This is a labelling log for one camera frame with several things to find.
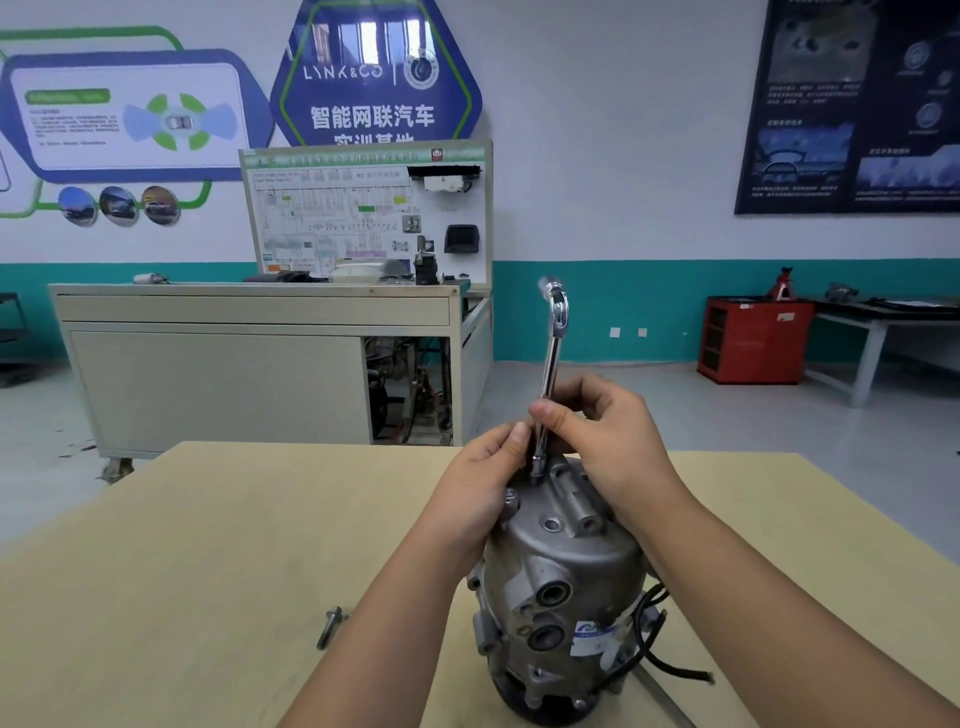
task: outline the person's right hand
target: person's right hand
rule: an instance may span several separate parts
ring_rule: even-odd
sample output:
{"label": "person's right hand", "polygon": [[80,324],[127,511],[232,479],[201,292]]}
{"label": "person's right hand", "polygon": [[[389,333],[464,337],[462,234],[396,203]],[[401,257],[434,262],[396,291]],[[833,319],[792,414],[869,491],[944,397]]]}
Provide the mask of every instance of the person's right hand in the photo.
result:
{"label": "person's right hand", "polygon": [[643,397],[598,375],[580,374],[558,383],[553,398],[531,404],[531,416],[580,454],[619,519],[639,526],[638,516],[689,497]]}

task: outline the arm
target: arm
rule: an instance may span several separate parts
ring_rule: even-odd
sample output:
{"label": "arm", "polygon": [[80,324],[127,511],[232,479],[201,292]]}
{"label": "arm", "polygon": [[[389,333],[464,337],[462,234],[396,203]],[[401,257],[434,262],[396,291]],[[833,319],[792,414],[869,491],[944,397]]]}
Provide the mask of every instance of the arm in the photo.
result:
{"label": "arm", "polygon": [[641,397],[595,375],[558,385],[554,396],[530,413],[581,454],[760,725],[960,725],[960,710],[697,501]]}
{"label": "arm", "polygon": [[529,439],[527,424],[503,425],[453,459],[278,728],[420,725],[453,593],[483,554]]}

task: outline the compressor label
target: compressor label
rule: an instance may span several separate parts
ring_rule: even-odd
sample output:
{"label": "compressor label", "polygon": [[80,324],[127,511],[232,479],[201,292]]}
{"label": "compressor label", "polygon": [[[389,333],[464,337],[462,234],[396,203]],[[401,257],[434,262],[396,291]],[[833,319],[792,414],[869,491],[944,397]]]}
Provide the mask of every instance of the compressor label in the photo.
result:
{"label": "compressor label", "polygon": [[608,648],[618,648],[617,625],[599,629],[596,622],[578,621],[573,630],[573,643],[570,645],[570,657],[589,657],[602,655]]}

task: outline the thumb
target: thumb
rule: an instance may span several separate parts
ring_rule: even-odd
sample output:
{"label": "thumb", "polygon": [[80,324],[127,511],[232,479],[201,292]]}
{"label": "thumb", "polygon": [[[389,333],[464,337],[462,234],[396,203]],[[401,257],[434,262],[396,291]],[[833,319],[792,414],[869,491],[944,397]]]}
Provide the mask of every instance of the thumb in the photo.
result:
{"label": "thumb", "polygon": [[547,429],[566,440],[577,452],[587,445],[590,426],[589,420],[578,417],[569,407],[550,400],[536,400],[530,405],[530,414]]}
{"label": "thumb", "polygon": [[527,444],[530,442],[530,426],[519,422],[510,430],[510,436],[500,446],[500,450],[491,456],[491,467],[504,481],[523,467],[527,457]]}

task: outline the hand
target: hand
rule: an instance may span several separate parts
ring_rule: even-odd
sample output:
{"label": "hand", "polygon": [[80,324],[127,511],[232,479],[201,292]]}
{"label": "hand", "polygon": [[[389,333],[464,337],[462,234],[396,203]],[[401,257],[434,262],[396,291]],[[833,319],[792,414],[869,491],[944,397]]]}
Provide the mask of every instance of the hand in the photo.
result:
{"label": "hand", "polygon": [[447,466],[413,532],[453,558],[463,578],[483,555],[507,481],[523,465],[530,426],[509,423],[476,438]]}
{"label": "hand", "polygon": [[[630,526],[671,496],[689,495],[673,468],[643,397],[595,374],[558,383],[554,401],[530,405],[533,418],[578,452],[590,480]],[[587,418],[576,412],[583,412]]]}

